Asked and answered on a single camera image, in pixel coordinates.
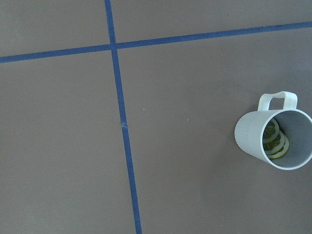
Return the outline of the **white ribbed plastic mug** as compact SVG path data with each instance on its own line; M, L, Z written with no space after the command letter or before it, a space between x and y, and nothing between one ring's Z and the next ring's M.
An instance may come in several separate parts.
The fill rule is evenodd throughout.
M278 159L269 159L262 143L265 127L272 118L290 143L288 152ZM234 136L244 152L281 170L298 169L312 159L312 119L297 109L297 95L291 92L263 94L257 111L239 119Z

